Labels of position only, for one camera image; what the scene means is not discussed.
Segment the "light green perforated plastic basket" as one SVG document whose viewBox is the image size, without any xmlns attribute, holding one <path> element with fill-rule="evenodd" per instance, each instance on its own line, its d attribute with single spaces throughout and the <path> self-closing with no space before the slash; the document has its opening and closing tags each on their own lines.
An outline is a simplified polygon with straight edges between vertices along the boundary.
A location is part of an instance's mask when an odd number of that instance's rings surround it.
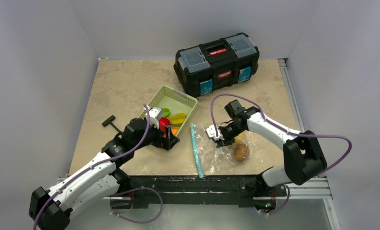
<svg viewBox="0 0 380 230">
<path fill-rule="evenodd" d="M 170 86 L 163 85 L 153 96 L 151 101 L 147 104 L 151 108 L 166 108 L 169 110 L 170 114 L 167 118 L 170 122 L 174 121 L 173 116 L 176 114 L 186 114 L 186 119 L 179 125 L 173 125 L 173 128 L 177 129 L 176 135 L 184 133 L 184 129 L 193 114 L 198 100 L 194 97 L 191 97 L 181 91 L 178 91 Z"/>
</svg>

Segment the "yellow fake fruit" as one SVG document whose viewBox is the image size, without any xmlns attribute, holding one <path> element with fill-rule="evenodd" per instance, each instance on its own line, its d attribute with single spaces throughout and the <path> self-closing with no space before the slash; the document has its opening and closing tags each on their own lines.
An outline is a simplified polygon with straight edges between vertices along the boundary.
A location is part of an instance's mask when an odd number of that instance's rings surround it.
<svg viewBox="0 0 380 230">
<path fill-rule="evenodd" d="M 183 123 L 186 121 L 187 117 L 188 117 L 188 115 L 185 113 L 178 113 L 178 114 L 172 115 L 169 118 L 169 121 L 170 121 L 172 126 L 179 127 L 179 126 L 183 125 Z"/>
</svg>

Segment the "brown fake potato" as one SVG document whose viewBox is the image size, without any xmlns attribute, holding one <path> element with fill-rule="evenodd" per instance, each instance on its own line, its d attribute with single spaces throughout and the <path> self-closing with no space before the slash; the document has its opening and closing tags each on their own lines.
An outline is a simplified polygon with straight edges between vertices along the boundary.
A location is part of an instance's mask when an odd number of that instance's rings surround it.
<svg viewBox="0 0 380 230">
<path fill-rule="evenodd" d="M 233 157 L 237 162 L 243 162 L 247 159 L 247 157 L 250 154 L 250 150 L 247 144 L 240 143 L 238 144 L 234 151 L 233 151 Z"/>
</svg>

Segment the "red fake apple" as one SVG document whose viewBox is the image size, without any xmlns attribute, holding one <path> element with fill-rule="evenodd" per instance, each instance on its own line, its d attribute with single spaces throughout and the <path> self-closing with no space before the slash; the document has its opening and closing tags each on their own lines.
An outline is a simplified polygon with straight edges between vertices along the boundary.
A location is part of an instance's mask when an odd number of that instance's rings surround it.
<svg viewBox="0 0 380 230">
<path fill-rule="evenodd" d="M 164 132 L 166 131 L 166 126 L 171 125 L 171 122 L 169 121 L 169 119 L 167 119 L 165 117 L 160 118 L 158 123 L 159 123 L 160 130 L 162 130 Z"/>
</svg>

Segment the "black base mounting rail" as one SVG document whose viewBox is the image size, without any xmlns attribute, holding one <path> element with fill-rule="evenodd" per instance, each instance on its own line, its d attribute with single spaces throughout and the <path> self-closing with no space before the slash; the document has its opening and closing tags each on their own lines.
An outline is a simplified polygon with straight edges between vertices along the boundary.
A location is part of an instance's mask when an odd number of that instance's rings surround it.
<svg viewBox="0 0 380 230">
<path fill-rule="evenodd" d="M 109 198 L 114 209 L 148 208 L 150 204 L 237 205 L 272 211 L 286 198 L 284 185 L 269 187 L 260 175 L 131 176 Z"/>
</svg>

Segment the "red yellow fake peach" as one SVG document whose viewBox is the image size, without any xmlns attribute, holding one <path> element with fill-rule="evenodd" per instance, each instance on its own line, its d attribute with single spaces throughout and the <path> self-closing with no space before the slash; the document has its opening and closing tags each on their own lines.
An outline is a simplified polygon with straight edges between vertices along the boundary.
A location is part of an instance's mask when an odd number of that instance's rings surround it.
<svg viewBox="0 0 380 230">
<path fill-rule="evenodd" d="M 171 129 L 172 134 L 175 135 L 175 136 L 177 135 L 178 131 L 179 131 L 178 128 L 172 128 Z"/>
</svg>

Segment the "green fake fruit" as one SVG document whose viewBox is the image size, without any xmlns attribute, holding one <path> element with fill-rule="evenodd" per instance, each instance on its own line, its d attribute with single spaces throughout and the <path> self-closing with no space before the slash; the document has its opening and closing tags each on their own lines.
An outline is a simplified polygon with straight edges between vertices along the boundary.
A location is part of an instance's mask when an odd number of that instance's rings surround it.
<svg viewBox="0 0 380 230">
<path fill-rule="evenodd" d="M 161 108 L 162 110 L 162 117 L 165 118 L 165 117 L 169 117 L 170 115 L 170 110 L 168 108 Z"/>
</svg>

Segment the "clear zip bag blue seal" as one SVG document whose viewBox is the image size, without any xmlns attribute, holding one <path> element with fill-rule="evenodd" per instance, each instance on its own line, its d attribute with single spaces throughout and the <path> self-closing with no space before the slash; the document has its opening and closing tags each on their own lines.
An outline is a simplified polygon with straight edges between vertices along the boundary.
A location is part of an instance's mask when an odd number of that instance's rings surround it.
<svg viewBox="0 0 380 230">
<path fill-rule="evenodd" d="M 199 178 L 209 175 L 234 174 L 236 171 L 244 171 L 254 164 L 262 164 L 261 147 L 255 143 L 251 132 L 243 132 L 250 150 L 250 154 L 243 162 L 237 162 L 233 157 L 235 146 L 216 147 L 206 135 L 205 124 L 190 124 L 193 155 L 195 158 Z"/>
</svg>

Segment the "yellow fake lemon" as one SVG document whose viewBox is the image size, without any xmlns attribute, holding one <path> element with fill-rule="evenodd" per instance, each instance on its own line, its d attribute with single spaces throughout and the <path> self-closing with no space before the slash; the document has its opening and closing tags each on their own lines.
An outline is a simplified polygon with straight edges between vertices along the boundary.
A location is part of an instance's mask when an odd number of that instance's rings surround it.
<svg viewBox="0 0 380 230">
<path fill-rule="evenodd" d="M 245 144 L 245 143 L 247 143 L 247 141 L 246 141 L 246 138 L 245 138 L 245 134 L 244 133 L 241 133 L 241 134 L 239 134 L 238 136 L 236 136 L 235 137 L 235 142 L 234 142 L 234 144 L 233 144 L 233 146 L 238 146 L 239 144 Z"/>
</svg>

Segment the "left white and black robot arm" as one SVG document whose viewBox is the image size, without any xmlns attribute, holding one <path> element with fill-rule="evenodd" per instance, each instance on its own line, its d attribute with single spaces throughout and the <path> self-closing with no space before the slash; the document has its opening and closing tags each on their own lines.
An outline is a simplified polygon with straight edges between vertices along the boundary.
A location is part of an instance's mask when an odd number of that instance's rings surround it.
<svg viewBox="0 0 380 230">
<path fill-rule="evenodd" d="M 29 207 L 33 229 L 64 230 L 79 212 L 106 196 L 133 198 L 136 191 L 148 190 L 162 201 L 155 189 L 134 187 L 131 177 L 120 167 L 140 148 L 153 145 L 170 150 L 178 142 L 171 126 L 160 128 L 147 118 L 132 119 L 81 169 L 48 189 L 38 187 L 33 191 Z"/>
</svg>

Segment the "black toolbox with clear lids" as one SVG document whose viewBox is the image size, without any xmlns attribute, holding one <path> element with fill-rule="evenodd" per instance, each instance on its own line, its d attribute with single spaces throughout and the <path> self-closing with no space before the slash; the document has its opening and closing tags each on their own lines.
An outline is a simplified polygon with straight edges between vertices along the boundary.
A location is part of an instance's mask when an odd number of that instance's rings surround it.
<svg viewBox="0 0 380 230">
<path fill-rule="evenodd" d="M 177 51 L 173 68 L 184 92 L 197 98 L 250 80 L 259 57 L 249 35 L 238 33 Z"/>
</svg>

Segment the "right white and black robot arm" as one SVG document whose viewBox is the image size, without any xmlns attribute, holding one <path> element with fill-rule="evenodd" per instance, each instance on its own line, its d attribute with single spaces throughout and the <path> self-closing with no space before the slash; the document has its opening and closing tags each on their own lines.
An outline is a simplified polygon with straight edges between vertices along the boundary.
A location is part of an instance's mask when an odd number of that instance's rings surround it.
<svg viewBox="0 0 380 230">
<path fill-rule="evenodd" d="M 283 151 L 283 164 L 259 175 L 256 189 L 267 195 L 279 184 L 302 185 L 327 168 L 323 151 L 313 132 L 301 133 L 262 115 L 257 107 L 244 108 L 238 100 L 225 106 L 231 120 L 225 126 L 211 125 L 207 135 L 217 147 L 229 146 L 244 131 L 256 133 Z"/>
</svg>

